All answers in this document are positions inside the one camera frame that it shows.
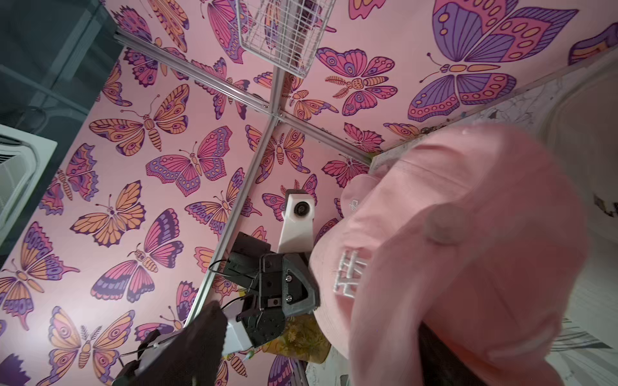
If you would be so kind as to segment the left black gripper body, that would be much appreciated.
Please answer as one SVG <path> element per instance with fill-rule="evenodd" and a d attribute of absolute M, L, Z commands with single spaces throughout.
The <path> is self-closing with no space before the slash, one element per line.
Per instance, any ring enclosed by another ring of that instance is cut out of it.
<path fill-rule="evenodd" d="M 309 270 L 309 253 L 269 253 L 260 257 L 258 307 L 287 318 L 310 315 L 320 306 L 320 289 Z"/>

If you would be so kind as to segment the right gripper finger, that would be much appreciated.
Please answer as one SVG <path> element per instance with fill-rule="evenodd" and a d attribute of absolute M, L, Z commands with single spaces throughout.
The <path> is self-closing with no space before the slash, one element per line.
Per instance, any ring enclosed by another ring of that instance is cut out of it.
<path fill-rule="evenodd" d="M 216 301 L 172 339 L 135 378 L 136 385 L 214 385 L 220 366 L 227 318 Z"/>

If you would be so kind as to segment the plain pink cap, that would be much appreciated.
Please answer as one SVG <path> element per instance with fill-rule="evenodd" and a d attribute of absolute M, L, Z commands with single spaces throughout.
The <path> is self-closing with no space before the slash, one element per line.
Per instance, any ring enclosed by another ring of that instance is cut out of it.
<path fill-rule="evenodd" d="M 315 313 L 355 385 L 560 385 L 547 362 L 587 259 L 551 154 L 504 125 L 442 129 L 313 249 Z"/>

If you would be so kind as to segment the pink cap with logo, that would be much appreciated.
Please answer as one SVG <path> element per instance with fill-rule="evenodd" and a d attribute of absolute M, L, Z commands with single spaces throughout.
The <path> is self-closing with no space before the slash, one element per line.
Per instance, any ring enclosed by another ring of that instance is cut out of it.
<path fill-rule="evenodd" d="M 367 226 L 372 219 L 371 210 L 365 204 L 381 182 L 375 175 L 362 174 L 348 182 L 341 194 L 341 209 L 344 220 L 351 224 Z"/>

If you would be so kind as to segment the cream cap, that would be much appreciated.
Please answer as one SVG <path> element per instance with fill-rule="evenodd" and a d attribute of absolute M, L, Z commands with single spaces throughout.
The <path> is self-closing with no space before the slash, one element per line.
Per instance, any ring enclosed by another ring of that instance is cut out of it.
<path fill-rule="evenodd" d="M 582 81 L 549 112 L 542 139 L 576 186 L 587 216 L 587 263 L 567 316 L 617 346 L 617 70 Z"/>

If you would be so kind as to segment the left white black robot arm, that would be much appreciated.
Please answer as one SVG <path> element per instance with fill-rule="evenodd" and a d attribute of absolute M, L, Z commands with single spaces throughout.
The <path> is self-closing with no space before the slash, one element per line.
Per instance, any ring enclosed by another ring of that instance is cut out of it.
<path fill-rule="evenodd" d="M 246 278 L 247 293 L 222 306 L 210 302 L 173 335 L 152 331 L 124 365 L 115 385 L 214 385 L 224 356 L 267 344 L 286 322 L 320 305 L 308 262 L 313 236 L 283 233 L 278 250 L 239 233 L 225 265 L 227 278 Z"/>

